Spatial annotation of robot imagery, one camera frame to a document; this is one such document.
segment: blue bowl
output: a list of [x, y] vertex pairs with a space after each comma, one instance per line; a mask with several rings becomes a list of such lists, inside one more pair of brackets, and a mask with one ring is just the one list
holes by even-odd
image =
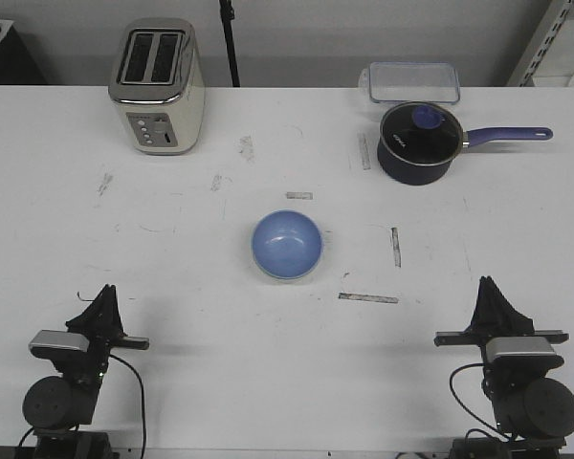
[[251, 247], [255, 263], [264, 273], [297, 279], [315, 268], [323, 243], [317, 225], [306, 215], [278, 210], [259, 221]]

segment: toaster control knob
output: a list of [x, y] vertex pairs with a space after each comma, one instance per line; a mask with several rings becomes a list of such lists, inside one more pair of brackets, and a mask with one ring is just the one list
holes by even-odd
[[168, 130], [168, 123], [164, 120], [157, 120], [153, 123], [153, 131], [164, 134]]

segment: saucepan handle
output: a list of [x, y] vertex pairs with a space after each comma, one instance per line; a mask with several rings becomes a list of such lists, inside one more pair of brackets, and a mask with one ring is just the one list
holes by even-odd
[[548, 127], [484, 127], [468, 131], [464, 146], [480, 145], [489, 141], [548, 141], [553, 131]]

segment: black pot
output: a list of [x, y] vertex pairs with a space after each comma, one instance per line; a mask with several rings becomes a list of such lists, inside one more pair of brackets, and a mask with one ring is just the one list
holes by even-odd
[[406, 102], [388, 110], [381, 121], [377, 153], [383, 170], [408, 185], [438, 180], [462, 148], [495, 140], [543, 141], [547, 127], [488, 127], [464, 132], [444, 108], [427, 102]]

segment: table surface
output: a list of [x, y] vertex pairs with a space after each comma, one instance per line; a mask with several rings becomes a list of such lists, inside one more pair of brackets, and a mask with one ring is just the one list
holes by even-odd
[[[151, 341], [115, 353], [143, 376], [153, 448], [447, 450], [478, 426], [448, 377], [480, 356], [432, 341], [470, 323], [482, 275], [537, 329], [570, 334], [549, 376], [574, 392], [574, 89], [464, 88], [451, 107], [464, 129], [555, 137], [464, 151], [427, 186], [378, 165], [384, 109], [357, 89], [208, 89], [195, 147], [153, 157], [128, 143], [106, 88], [0, 87], [0, 445], [28, 427], [28, 388], [55, 374], [28, 342], [107, 283], [125, 332]], [[250, 252], [281, 208], [323, 236], [319, 265], [292, 282]], [[493, 421], [479, 371], [458, 378]], [[139, 419], [136, 380], [111, 363], [92, 428], [135, 447]]]

